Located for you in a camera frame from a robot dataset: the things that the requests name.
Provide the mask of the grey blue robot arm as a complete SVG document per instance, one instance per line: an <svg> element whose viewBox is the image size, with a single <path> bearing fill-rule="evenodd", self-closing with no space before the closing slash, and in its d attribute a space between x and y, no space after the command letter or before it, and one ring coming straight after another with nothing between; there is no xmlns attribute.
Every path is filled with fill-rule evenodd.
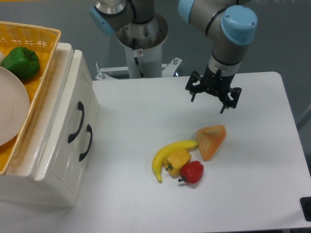
<svg viewBox="0 0 311 233"><path fill-rule="evenodd" d="M193 71L185 89L193 97L203 92L217 97L223 109L236 108L242 90L231 83L254 39L256 14L243 0L181 0L178 12L213 42L204 74ZM161 77L169 30L154 1L99 0L90 15L104 34L115 34L123 45L130 78Z"/></svg>

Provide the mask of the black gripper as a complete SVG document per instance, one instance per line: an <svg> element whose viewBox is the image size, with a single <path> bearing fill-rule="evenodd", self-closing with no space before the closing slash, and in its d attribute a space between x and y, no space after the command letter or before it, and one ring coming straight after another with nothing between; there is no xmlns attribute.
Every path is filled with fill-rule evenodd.
<svg viewBox="0 0 311 233"><path fill-rule="evenodd" d="M212 71L209 66L207 66L202 77L197 71L192 72L185 89L189 91L191 95L191 102L194 102L196 94L203 92L203 86L207 93L213 96L219 96L219 100L223 104L220 110L220 113L222 114L225 109L235 109L237 107L242 92L240 87L231 88L234 76L235 74L225 76L225 71L221 68Z"/></svg>

